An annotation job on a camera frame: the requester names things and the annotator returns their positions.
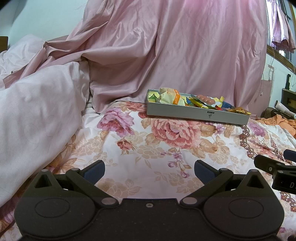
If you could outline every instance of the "black object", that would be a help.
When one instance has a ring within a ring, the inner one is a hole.
[[[286,160],[296,161],[295,151],[287,149],[283,156]],[[254,158],[254,164],[256,168],[272,175],[273,189],[296,194],[296,166],[288,166],[262,155]]]
[[[291,77],[291,75],[290,74],[287,74],[286,86],[285,86],[285,89],[286,90],[289,90],[290,89],[290,77]]]
[[[98,160],[63,175],[39,172],[15,209],[21,240],[280,240],[283,208],[256,169],[233,174],[198,160],[194,172],[205,185],[180,203],[123,199],[120,205],[94,186],[104,171]]]

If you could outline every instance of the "bed sheet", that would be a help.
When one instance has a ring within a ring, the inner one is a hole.
[[[216,169],[226,167],[245,174],[255,168],[257,154],[284,160],[285,149],[295,150],[295,139],[280,126],[254,120],[234,126],[146,115],[146,105],[115,102],[104,113],[87,106],[81,127],[64,150],[47,166],[53,173],[85,168],[101,159],[104,177],[96,186],[119,201],[122,198],[182,199],[203,186],[194,175],[194,162],[201,159]],[[272,177],[262,175],[272,184]],[[296,232],[296,196],[274,190],[285,219],[278,236],[287,240]],[[11,226],[0,241],[21,237]]]

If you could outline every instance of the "floral bed sheet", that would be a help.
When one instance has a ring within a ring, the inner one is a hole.
[[[234,126],[162,118],[147,116],[145,104],[115,102],[102,114],[86,108],[81,127],[47,168],[61,174],[74,167],[83,169],[101,159],[106,172],[96,186],[118,200],[180,200],[203,186],[194,175],[197,159],[216,169],[226,167],[245,174],[255,168],[253,159],[257,154],[295,165],[282,155],[285,149],[295,150],[295,143],[279,126],[267,126],[251,119],[245,126]],[[271,185],[272,177],[261,173]],[[8,204],[9,213],[2,214],[2,227],[13,222],[14,206],[22,190]],[[285,211],[278,236],[287,240],[296,232],[296,196],[274,192]],[[20,237],[17,225],[11,224],[0,241],[15,241]]]

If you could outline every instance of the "box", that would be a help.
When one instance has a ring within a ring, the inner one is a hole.
[[[174,104],[152,103],[148,101],[150,91],[159,92],[159,90],[147,91],[147,115],[185,118],[203,121],[224,122],[236,125],[246,125],[249,120],[249,115],[232,113],[222,110],[204,109],[192,106],[181,106]],[[191,97],[190,94],[180,93],[182,96]]]

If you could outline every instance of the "candy wrapper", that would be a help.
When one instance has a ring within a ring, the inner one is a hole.
[[[180,93],[175,89],[163,87],[159,89],[159,94],[159,103],[185,106],[184,99],[181,98]]]

